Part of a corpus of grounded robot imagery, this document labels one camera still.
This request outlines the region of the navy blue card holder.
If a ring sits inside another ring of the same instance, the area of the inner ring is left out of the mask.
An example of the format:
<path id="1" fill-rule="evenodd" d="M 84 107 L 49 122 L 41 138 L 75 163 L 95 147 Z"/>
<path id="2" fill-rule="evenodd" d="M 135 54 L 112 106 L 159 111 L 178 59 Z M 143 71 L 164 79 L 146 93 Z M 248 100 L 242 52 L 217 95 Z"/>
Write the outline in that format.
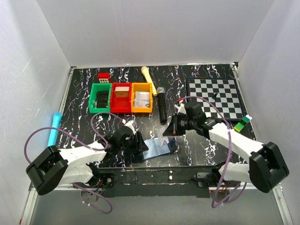
<path id="1" fill-rule="evenodd" d="M 160 146 L 159 138 L 148 139 L 145 142 L 148 150 L 142 152 L 142 158 L 144 161 L 157 158 L 160 156 L 173 154 L 175 152 L 175 143 L 176 140 L 173 138 L 168 138 L 169 143 Z"/>

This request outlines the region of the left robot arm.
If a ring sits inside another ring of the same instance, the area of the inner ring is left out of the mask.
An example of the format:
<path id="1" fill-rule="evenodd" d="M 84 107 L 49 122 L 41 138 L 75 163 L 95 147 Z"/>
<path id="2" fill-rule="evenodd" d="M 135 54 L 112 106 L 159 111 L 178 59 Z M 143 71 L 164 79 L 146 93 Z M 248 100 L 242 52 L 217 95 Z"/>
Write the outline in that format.
<path id="1" fill-rule="evenodd" d="M 26 168 L 39 195 L 52 192 L 57 186 L 71 183 L 95 185 L 99 180 L 94 162 L 114 159 L 118 153 L 142 156 L 149 148 L 138 131 L 123 126 L 105 137 L 107 147 L 100 141 L 70 149 L 47 147 Z"/>

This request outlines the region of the white VIP credit card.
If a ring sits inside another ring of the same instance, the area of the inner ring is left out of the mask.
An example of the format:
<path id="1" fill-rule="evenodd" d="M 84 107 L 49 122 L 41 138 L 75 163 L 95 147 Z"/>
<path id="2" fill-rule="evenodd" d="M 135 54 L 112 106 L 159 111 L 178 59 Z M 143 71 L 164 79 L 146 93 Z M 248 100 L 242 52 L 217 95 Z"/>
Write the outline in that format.
<path id="1" fill-rule="evenodd" d="M 157 132 L 157 137 L 158 137 L 160 146 L 164 146 L 164 145 L 166 145 L 166 144 L 169 143 L 168 137 L 167 136 L 163 136 L 163 133 L 165 132 L 165 130 L 166 130 L 166 128 L 162 127 Z"/>

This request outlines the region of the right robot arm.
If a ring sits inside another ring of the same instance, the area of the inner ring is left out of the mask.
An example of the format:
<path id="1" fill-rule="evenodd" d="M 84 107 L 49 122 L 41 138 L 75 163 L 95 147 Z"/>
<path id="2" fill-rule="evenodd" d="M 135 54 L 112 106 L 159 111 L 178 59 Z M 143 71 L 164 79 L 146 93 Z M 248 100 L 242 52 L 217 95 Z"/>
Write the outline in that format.
<path id="1" fill-rule="evenodd" d="M 263 144 L 228 129 L 220 119 L 207 117 L 199 103 L 180 104 L 177 109 L 163 136 L 181 136 L 188 130 L 195 130 L 198 135 L 231 149 L 246 161 L 246 164 L 220 163 L 209 174 L 198 178 L 197 182 L 207 185 L 224 181 L 246 182 L 268 193 L 289 175 L 276 144 Z"/>

